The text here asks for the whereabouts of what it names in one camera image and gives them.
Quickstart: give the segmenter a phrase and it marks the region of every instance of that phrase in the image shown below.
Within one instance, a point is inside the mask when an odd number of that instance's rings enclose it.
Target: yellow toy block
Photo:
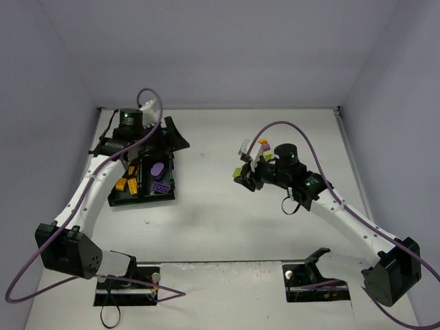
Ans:
[[[138,194],[138,181],[135,177],[128,180],[129,190],[131,196],[136,196]]]
[[[129,167],[129,175],[132,175],[134,170],[135,170],[135,166],[130,166]]]
[[[125,188],[127,187],[127,179],[124,177],[121,177],[118,182],[116,182],[115,188],[117,191],[125,191]]]

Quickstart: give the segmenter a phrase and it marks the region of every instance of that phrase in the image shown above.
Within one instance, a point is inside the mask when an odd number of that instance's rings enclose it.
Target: purple circular piece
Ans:
[[[160,180],[165,173],[164,163],[158,162],[151,168],[150,174],[155,178],[155,180]]]

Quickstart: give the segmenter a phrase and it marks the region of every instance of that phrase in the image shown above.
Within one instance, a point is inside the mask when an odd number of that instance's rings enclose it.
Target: white wall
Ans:
[[[38,1],[0,1],[0,46],[3,297],[36,250],[36,227],[58,214],[78,183],[97,112]],[[14,296],[34,292],[42,269],[35,262]],[[30,305],[1,299],[0,329],[23,329]]]
[[[397,0],[42,0],[102,106],[341,105]]]
[[[400,1],[342,117],[377,222],[419,242],[440,270],[440,1]],[[410,293],[421,324],[439,319],[440,284]]]

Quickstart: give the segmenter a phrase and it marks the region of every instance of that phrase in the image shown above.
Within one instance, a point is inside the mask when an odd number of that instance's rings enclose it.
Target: black cable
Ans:
[[[105,135],[109,131],[111,123],[113,122],[113,118],[115,117],[115,114],[117,114],[118,112],[119,112],[119,109],[116,109],[116,110],[113,111],[113,115],[111,115],[111,118],[110,118],[110,121],[109,121],[109,125],[106,127],[106,129],[102,132],[101,136],[99,137],[100,141],[102,141],[102,139],[105,138]]]
[[[285,209],[284,209],[284,202],[285,202],[287,199],[290,199],[290,197],[287,196],[287,197],[284,198],[283,201],[281,202],[281,210],[284,212],[285,215],[294,215],[294,214],[297,213],[298,210],[300,209],[301,204],[298,203],[298,205],[296,206],[295,210],[294,210],[292,213],[287,213],[287,212],[285,211]]]
[[[107,291],[107,295],[105,296],[104,302],[102,303],[102,308],[101,308],[101,312],[100,312],[100,319],[101,319],[101,323],[102,325],[106,328],[106,329],[114,329],[118,326],[119,322],[121,321],[121,308],[119,308],[118,302],[116,301],[115,297],[113,297],[113,294],[111,294],[111,280],[106,280],[105,281],[105,289]],[[109,305],[109,306],[114,306],[116,307],[116,309],[118,310],[119,313],[119,318],[118,321],[116,322],[115,325],[109,326],[107,324],[105,324],[104,319],[102,318],[102,312],[104,311],[104,307],[107,306],[107,302],[108,300],[111,300],[111,302],[113,303],[113,305]]]

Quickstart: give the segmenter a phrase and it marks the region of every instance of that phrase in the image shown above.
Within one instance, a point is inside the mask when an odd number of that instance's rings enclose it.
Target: purple block in gripper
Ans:
[[[151,168],[150,174],[154,177],[154,180],[160,180],[165,173],[164,163],[158,162]]]
[[[159,182],[155,182],[153,184],[153,191],[160,194],[168,194],[171,187],[166,184],[160,184]]]

